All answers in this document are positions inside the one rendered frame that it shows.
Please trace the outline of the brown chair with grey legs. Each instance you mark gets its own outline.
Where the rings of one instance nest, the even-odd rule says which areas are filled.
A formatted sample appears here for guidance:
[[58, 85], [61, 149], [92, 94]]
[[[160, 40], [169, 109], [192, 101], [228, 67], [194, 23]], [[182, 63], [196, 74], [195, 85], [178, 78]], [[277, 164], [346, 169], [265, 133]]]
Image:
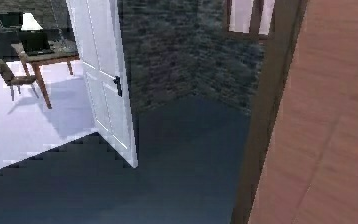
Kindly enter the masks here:
[[0, 75], [4, 83], [10, 88], [11, 100], [15, 99], [14, 87], [17, 87], [18, 93], [21, 93], [20, 87], [22, 85], [30, 85], [35, 96], [39, 97], [34, 86], [34, 82], [36, 81], [35, 75], [15, 76], [3, 59], [0, 59]]

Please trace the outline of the black laptop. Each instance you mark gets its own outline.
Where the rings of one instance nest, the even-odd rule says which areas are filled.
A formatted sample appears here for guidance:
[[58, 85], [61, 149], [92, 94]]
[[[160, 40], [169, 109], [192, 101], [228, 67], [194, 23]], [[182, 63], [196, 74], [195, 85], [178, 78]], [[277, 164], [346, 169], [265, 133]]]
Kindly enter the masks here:
[[39, 31], [20, 31], [19, 39], [23, 49], [28, 56], [51, 54], [48, 36], [45, 32]]

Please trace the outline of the brown wooden table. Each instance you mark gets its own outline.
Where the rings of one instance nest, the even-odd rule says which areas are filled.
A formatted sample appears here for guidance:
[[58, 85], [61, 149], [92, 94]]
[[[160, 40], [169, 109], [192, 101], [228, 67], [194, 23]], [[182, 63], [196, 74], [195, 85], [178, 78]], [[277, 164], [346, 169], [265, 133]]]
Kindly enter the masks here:
[[49, 95], [43, 80], [43, 76], [41, 73], [41, 67], [45, 65], [51, 65], [51, 64], [57, 64], [57, 63], [63, 63], [65, 62], [67, 64], [67, 67], [69, 69], [69, 73], [73, 75], [73, 69], [71, 62], [75, 60], [79, 60], [79, 53], [78, 52], [66, 52], [65, 50], [62, 50], [59, 48], [58, 50], [55, 50], [52, 54], [43, 54], [43, 55], [36, 55], [36, 56], [28, 56], [24, 52], [24, 48], [21, 43], [12, 44], [11, 47], [14, 49], [14, 51], [17, 53], [20, 62], [22, 63], [23, 69], [25, 71], [25, 74], [27, 76], [30, 75], [27, 65], [30, 64], [34, 75], [36, 77], [36, 82], [41, 90], [41, 93], [43, 95], [45, 104], [48, 109], [52, 108]]

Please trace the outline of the brown framed window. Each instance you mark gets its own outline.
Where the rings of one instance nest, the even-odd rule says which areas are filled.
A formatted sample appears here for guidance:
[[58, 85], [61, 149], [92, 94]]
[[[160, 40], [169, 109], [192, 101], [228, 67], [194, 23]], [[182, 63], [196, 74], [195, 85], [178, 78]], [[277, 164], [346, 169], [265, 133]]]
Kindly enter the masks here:
[[266, 38], [275, 31], [275, 0], [225, 0], [225, 5], [228, 32], [249, 35], [255, 21], [260, 22], [260, 37]]

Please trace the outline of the white panelled room door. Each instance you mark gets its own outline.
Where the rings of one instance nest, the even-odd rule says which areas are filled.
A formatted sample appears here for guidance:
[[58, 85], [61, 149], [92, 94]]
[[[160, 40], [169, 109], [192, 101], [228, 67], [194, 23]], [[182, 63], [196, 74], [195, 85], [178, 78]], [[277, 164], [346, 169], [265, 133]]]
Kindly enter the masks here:
[[[138, 166], [118, 0], [66, 0], [98, 133]], [[122, 97], [113, 79], [119, 76]]]

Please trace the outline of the dark television set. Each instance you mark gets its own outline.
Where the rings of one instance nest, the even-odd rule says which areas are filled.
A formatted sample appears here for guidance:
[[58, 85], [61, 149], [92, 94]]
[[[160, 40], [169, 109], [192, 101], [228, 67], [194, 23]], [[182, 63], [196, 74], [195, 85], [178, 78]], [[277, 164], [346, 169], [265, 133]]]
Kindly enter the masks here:
[[22, 12], [0, 13], [0, 26], [5, 29], [20, 28], [23, 25]]

